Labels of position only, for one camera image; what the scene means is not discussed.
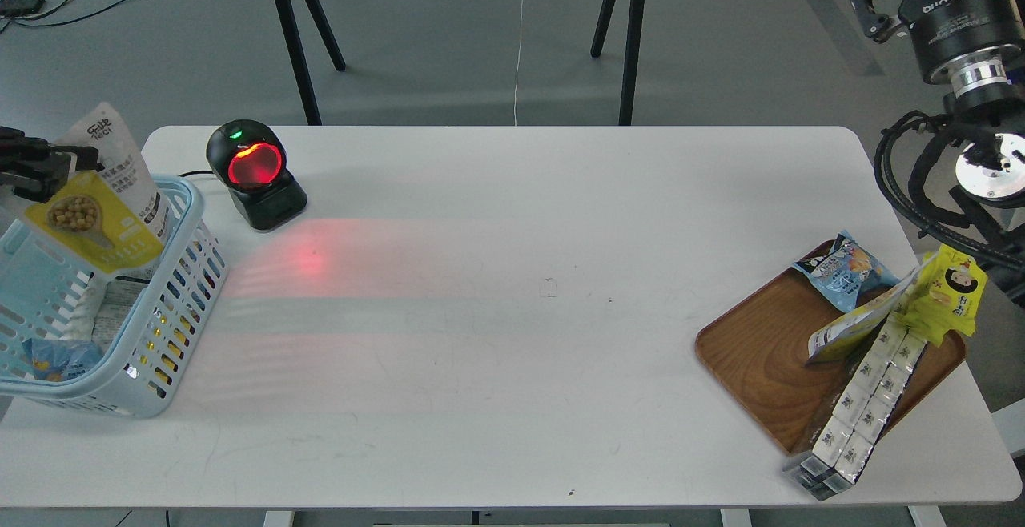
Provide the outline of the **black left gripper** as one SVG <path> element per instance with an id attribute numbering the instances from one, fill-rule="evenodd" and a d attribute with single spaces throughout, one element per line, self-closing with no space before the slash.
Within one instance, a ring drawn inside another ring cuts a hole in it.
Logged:
<path id="1" fill-rule="evenodd" d="M 54 145 L 1 127 L 1 183 L 15 196 L 46 203 L 65 187 L 70 171 L 102 171 L 98 148 Z"/>

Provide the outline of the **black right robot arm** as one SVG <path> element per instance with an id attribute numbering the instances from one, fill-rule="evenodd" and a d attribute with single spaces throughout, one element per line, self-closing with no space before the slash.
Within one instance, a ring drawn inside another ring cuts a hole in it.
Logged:
<path id="1" fill-rule="evenodd" d="M 920 235 L 973 256 L 1014 305 L 1024 300 L 1023 16 L 1019 0 L 849 0 L 865 37 L 906 30 L 926 84 L 948 86 L 941 114 L 907 112 L 881 131 L 874 175 Z"/>

